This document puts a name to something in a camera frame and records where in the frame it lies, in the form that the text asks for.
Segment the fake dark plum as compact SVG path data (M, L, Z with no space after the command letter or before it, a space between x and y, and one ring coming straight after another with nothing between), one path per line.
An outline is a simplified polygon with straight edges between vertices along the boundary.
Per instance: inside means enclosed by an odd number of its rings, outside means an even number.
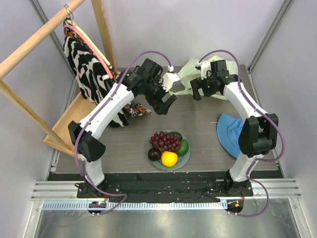
M148 151L148 159L151 161L157 161L161 159L161 151L157 148L151 148Z

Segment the fake purple grape bunch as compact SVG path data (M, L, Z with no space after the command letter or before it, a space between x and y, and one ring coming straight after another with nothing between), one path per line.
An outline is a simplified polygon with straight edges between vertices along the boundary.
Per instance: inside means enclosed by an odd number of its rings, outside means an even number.
M157 148L160 151L170 151L170 152L177 152L179 149L179 142L178 138L174 138L170 135L171 132L157 132L149 139L149 144L153 148Z

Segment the fake yellow fruit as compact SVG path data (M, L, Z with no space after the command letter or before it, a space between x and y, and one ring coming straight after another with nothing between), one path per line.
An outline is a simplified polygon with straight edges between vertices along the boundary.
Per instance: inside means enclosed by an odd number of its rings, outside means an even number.
M174 152L164 151L161 155L161 162L166 167L174 167L178 162L178 155Z

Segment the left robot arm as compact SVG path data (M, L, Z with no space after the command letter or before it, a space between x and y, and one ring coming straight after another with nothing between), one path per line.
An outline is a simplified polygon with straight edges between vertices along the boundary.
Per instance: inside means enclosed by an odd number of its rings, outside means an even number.
M118 78L106 97L80 122L71 121L68 125L71 142L75 146L75 157L83 160L83 173L89 182L88 192L95 198L102 197L106 186L102 171L101 157L106 146L99 142L103 131L115 116L138 95L145 96L148 104L158 115L166 115L176 96L166 101L163 97L180 81L169 66L167 72L152 61L145 59L141 66L133 71L126 69Z

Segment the fake dark green avocado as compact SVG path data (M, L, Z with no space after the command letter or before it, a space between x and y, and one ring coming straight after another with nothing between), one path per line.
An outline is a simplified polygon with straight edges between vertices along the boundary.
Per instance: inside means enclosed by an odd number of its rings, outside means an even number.
M175 131L174 131L174 132L171 132L170 135L173 136L174 138L177 137L178 140L182 140L182 139L183 139L182 134L181 134L181 133L178 133L178 132L175 132Z

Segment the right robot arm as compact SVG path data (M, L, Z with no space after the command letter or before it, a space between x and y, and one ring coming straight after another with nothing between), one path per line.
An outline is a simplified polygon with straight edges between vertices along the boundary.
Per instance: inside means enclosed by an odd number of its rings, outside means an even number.
M198 78L191 80L193 98L210 97L219 92L239 113L243 127L238 139L240 153L235 164L226 172L224 191L238 196L247 188L250 173L264 155L276 147L278 117L263 110L245 90L241 74L230 74L225 60L198 61Z

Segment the pale green plastic bag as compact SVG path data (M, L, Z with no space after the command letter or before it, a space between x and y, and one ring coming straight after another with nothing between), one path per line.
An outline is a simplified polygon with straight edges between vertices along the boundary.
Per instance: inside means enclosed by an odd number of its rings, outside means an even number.
M214 62L218 60L223 60L223 58L216 55L204 61ZM192 95L193 96L190 81L201 76L200 71L195 68L197 62L198 62L198 59L190 59L181 68L181 70L178 72L178 76L181 78L180 83L184 86L185 89L183 90L172 89L169 92L170 95ZM225 60L225 62L230 74L238 74L238 68L235 61ZM213 94L211 97L214 97L216 99L221 99L221 100L227 100L227 98L221 95L221 93L219 92Z

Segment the fake green fruit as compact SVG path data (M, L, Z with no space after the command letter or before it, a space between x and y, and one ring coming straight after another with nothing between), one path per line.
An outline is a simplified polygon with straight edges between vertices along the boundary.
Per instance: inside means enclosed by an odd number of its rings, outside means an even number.
M180 156L184 156L189 150L189 143L188 143L188 140L184 139L184 140L181 140L179 142L179 149L177 151L177 155L180 157Z

